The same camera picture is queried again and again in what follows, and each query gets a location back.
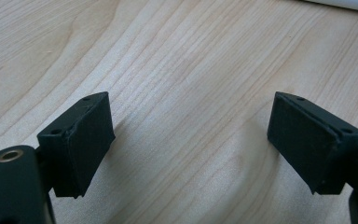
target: light wooden surface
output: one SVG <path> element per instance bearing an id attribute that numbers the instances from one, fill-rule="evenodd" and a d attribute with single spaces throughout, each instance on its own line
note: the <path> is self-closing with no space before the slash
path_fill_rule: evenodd
<path id="1" fill-rule="evenodd" d="M 58 223 L 349 223 L 268 142 L 275 91 L 358 127 L 358 11 L 294 0 L 0 1 L 0 149 L 109 91 L 117 140 Z"/>

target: white object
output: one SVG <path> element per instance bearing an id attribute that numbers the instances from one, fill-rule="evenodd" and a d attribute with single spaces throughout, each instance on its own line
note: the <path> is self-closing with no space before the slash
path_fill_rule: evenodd
<path id="1" fill-rule="evenodd" d="M 358 0 L 306 0 L 336 7 L 347 7 L 358 10 Z"/>

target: screw hole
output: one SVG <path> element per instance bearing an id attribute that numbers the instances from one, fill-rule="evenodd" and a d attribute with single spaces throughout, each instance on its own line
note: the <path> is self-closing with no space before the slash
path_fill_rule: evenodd
<path id="1" fill-rule="evenodd" d="M 0 155 L 0 162 L 14 161 L 21 157 L 23 151 L 20 149 L 10 150 Z"/>
<path id="2" fill-rule="evenodd" d="M 19 224 L 20 220 L 15 217 L 6 217 L 0 221 L 0 224 Z"/>
<path id="3" fill-rule="evenodd" d="M 353 133 L 351 129 L 341 129 L 344 133 Z"/>
<path id="4" fill-rule="evenodd" d="M 61 129 L 54 129 L 53 131 L 51 131 L 50 133 L 51 134 L 57 134 L 57 133 L 60 133 L 61 132 Z"/>

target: black mount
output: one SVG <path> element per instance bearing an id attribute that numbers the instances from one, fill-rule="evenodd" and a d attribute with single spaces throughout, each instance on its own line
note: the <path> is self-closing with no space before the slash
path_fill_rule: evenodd
<path id="1" fill-rule="evenodd" d="M 0 151 L 0 224 L 55 223 L 48 192 L 84 196 L 115 139 L 107 92 L 87 96 L 37 135 Z"/>
<path id="2" fill-rule="evenodd" d="M 276 92 L 268 140 L 312 193 L 340 194 L 353 187 L 351 222 L 358 223 L 358 129 L 312 102 Z"/>

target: black bracket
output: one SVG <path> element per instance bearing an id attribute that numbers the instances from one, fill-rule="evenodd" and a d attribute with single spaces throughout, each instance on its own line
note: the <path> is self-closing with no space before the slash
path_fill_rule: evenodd
<path id="1" fill-rule="evenodd" d="M 37 135 L 0 151 L 0 224 L 55 223 L 48 192 L 84 196 L 115 139 L 107 92 L 87 96 Z"/>
<path id="2" fill-rule="evenodd" d="M 312 193 L 339 194 L 353 187 L 351 222 L 358 223 L 358 129 L 312 102 L 276 92 L 268 140 Z"/>

